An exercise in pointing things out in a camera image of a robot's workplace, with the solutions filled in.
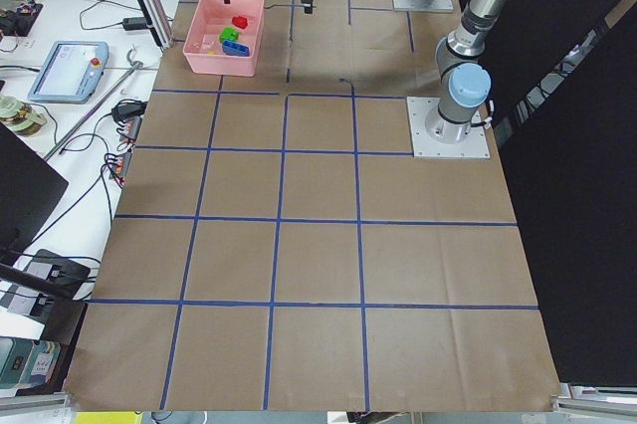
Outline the red toy block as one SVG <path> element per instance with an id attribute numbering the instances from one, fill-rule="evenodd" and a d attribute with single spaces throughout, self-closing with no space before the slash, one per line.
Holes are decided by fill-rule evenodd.
<path id="1" fill-rule="evenodd" d="M 232 25 L 241 30 L 245 30 L 249 26 L 249 20 L 245 16 L 233 16 Z"/>

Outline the metal rod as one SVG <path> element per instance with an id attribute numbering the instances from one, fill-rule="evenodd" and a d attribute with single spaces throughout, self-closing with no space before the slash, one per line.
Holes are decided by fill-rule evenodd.
<path id="1" fill-rule="evenodd" d="M 48 162 L 61 148 L 72 138 L 72 136 L 102 107 L 106 100 L 121 86 L 134 72 L 143 67 L 143 62 L 135 58 L 136 46 L 132 46 L 126 53 L 129 68 L 120 76 L 113 85 L 106 90 L 97 102 L 90 108 L 71 128 L 61 137 L 61 139 L 43 156 Z"/>

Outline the green toy block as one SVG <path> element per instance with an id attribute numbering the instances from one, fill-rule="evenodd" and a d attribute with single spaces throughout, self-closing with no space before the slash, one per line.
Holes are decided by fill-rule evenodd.
<path id="1" fill-rule="evenodd" d="M 226 41 L 237 42 L 240 33 L 234 27 L 225 27 L 219 34 L 219 42 L 223 44 Z"/>

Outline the black power adapter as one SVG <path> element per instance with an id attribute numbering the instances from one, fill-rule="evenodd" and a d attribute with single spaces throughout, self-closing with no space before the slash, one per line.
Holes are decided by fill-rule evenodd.
<path id="1" fill-rule="evenodd" d="M 148 28 L 148 24 L 144 17 L 127 17 L 121 21 L 124 31 L 139 31 Z"/>

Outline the blue toy block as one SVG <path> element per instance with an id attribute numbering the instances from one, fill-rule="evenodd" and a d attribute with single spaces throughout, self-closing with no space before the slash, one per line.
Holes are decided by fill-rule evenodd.
<path id="1" fill-rule="evenodd" d="M 248 46 L 232 40 L 225 40 L 222 43 L 222 51 L 227 56 L 247 58 L 251 55 Z"/>

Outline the black monitor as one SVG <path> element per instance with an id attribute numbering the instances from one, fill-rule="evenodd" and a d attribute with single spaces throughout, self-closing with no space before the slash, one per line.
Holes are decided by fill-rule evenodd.
<path id="1" fill-rule="evenodd" d="M 54 211 L 69 182 L 1 125 L 1 262 L 12 266 Z"/>

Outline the blue teach pendant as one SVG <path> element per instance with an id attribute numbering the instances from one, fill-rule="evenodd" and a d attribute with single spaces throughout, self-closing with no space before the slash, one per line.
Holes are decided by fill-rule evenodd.
<path id="1" fill-rule="evenodd" d="M 95 92 L 108 57 L 106 42 L 55 42 L 27 94 L 28 100 L 84 104 Z"/>

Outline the pink plastic box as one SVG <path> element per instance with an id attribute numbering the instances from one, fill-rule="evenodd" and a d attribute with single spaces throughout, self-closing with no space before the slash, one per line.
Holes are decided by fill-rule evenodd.
<path id="1" fill-rule="evenodd" d="M 183 46 L 183 54 L 196 74 L 252 77 L 255 75 L 264 30 L 265 0 L 199 0 Z M 245 16 L 249 26 L 241 30 L 232 25 L 233 16 Z M 227 56 L 219 34 L 225 27 L 239 33 L 238 43 L 248 46 L 247 58 Z"/>

